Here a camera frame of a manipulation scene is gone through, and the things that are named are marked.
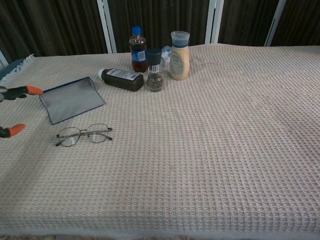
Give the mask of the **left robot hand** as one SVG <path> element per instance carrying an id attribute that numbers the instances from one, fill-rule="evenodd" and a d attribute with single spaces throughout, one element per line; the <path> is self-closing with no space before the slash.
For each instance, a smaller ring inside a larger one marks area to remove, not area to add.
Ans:
<path id="1" fill-rule="evenodd" d="M 31 85 L 25 85 L 20 87 L 14 87 L 14 88 L 6 88 L 4 86 L 0 87 L 0 102 L 3 102 L 5 100 L 13 101 L 15 99 L 23 99 L 26 98 L 27 95 L 42 95 L 44 91 L 40 88 L 31 86 Z M 25 124 L 17 124 L 12 127 L 3 128 L 0 127 L 0 137 L 1 138 L 11 138 L 18 133 L 20 133 L 24 128 Z"/>

